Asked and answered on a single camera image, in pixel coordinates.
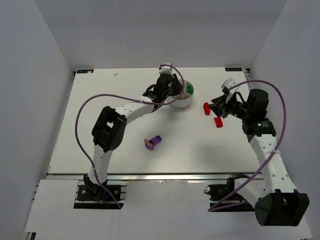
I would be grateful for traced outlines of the dark green square lego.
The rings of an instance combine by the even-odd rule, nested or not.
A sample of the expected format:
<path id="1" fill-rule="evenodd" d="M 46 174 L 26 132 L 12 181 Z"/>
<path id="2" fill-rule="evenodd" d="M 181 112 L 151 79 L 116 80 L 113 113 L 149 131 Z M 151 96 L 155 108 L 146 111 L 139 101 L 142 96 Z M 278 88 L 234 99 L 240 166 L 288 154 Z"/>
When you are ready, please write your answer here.
<path id="1" fill-rule="evenodd" d="M 193 87 L 191 85 L 188 85 L 186 87 L 186 92 L 189 92 L 189 91 L 194 91 Z"/>

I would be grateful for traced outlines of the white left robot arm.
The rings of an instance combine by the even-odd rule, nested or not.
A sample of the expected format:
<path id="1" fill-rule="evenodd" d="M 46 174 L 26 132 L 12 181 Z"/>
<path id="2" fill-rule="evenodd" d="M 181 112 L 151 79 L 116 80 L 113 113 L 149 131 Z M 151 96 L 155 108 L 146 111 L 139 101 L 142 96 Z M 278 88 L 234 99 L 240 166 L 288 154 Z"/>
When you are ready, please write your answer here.
<path id="1" fill-rule="evenodd" d="M 85 185 L 97 194 L 108 181 L 107 171 L 113 151 L 123 140 L 126 126 L 134 120 L 155 112 L 166 104 L 168 97 L 177 97 L 185 88 L 176 74 L 161 73 L 155 85 L 147 88 L 137 100 L 121 107 L 106 106 L 102 109 L 91 134 L 94 155 L 91 170 L 84 177 Z"/>

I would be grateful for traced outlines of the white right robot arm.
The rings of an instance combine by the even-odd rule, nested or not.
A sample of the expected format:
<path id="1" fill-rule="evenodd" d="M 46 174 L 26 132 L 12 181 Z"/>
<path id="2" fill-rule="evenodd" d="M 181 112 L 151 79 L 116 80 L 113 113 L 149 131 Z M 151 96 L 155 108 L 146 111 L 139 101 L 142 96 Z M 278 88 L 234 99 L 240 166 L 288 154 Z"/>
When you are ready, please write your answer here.
<path id="1" fill-rule="evenodd" d="M 240 194 L 254 208 L 261 226 L 290 226 L 300 224 L 310 200 L 293 184 L 278 151 L 280 140 L 276 137 L 273 123 L 266 117 L 269 95 L 261 89 L 249 91 L 245 102 L 237 100 L 228 90 L 212 99 L 209 109 L 217 117 L 232 115 L 242 121 L 242 130 L 252 147 L 258 163 L 258 173 L 263 174 L 264 189 L 250 178 L 234 180 L 234 189 L 209 208 L 210 212 L 224 209 L 222 202 L 234 194 Z"/>

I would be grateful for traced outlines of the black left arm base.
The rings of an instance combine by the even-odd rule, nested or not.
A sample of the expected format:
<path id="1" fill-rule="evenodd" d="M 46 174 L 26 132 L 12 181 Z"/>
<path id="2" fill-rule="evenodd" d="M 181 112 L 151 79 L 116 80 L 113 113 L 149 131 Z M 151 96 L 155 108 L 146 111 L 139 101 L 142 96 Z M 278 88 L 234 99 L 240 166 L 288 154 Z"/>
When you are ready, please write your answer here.
<path id="1" fill-rule="evenodd" d="M 107 181 L 102 185 L 109 191 L 91 182 L 89 177 L 85 175 L 83 183 L 78 184 L 73 208 L 86 210 L 119 210 L 119 206 L 122 208 L 126 199 L 126 186 L 108 185 Z"/>

